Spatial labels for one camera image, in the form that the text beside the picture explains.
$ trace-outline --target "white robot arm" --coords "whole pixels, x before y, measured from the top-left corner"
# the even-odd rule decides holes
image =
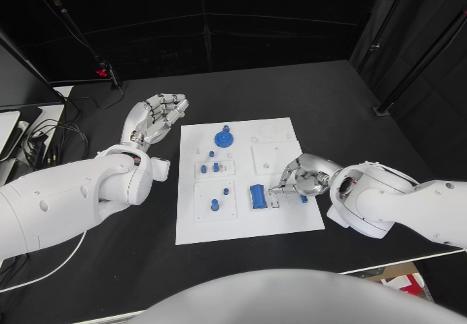
[[[298,184],[286,184],[293,171]],[[334,207],[328,216],[372,238],[384,238],[394,223],[429,240],[467,248],[467,183],[411,177],[380,163],[342,168],[303,154],[287,166],[273,192],[316,196],[329,190]]]
[[[146,151],[187,108],[182,94],[159,94],[138,103],[120,145],[94,159],[34,172],[0,187],[0,260],[70,240],[143,203],[153,180],[165,181],[169,173],[169,161],[151,159]]]

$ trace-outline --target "blue object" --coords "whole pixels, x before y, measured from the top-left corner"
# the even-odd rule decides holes
[[[256,184],[250,187],[250,191],[253,209],[269,208],[269,204],[266,202],[266,187],[261,184]]]
[[[224,126],[223,132],[217,133],[217,136],[214,138],[214,142],[220,147],[230,147],[234,143],[234,136],[230,133],[230,127],[228,125]]]
[[[212,209],[212,211],[220,210],[220,202],[218,202],[217,199],[214,199],[212,202],[211,202],[211,209]]]

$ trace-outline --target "black tabletop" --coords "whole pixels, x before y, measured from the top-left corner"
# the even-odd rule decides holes
[[[125,100],[107,110],[78,100],[80,127],[96,154],[120,142],[127,113],[158,93],[187,94],[191,106],[151,157],[169,159],[166,182],[155,182],[139,207],[114,214],[89,231],[65,267],[44,281],[0,295],[2,323],[73,323],[149,308],[189,287],[227,275],[276,268],[351,271],[456,250],[396,225],[383,240],[341,227],[326,216],[326,230],[176,246],[181,125],[290,117],[303,151],[341,165],[380,161],[420,181],[433,179],[391,117],[349,62],[335,61],[256,70],[175,76],[125,83]],[[77,86],[71,97],[100,105],[119,98],[110,85]],[[68,161],[83,154],[80,137]],[[322,214],[332,205],[318,198]],[[80,238],[31,254],[11,285],[48,274]]]

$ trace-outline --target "white board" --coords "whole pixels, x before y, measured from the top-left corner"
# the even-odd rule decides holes
[[[224,125],[234,135],[227,148],[215,144]],[[298,194],[282,194],[280,208],[272,208],[269,189],[279,185],[283,170],[300,154],[290,118],[182,126],[178,245],[325,229],[313,197],[303,203]],[[256,184],[266,187],[266,209],[253,208],[250,186]],[[212,199],[220,211],[211,209]]]

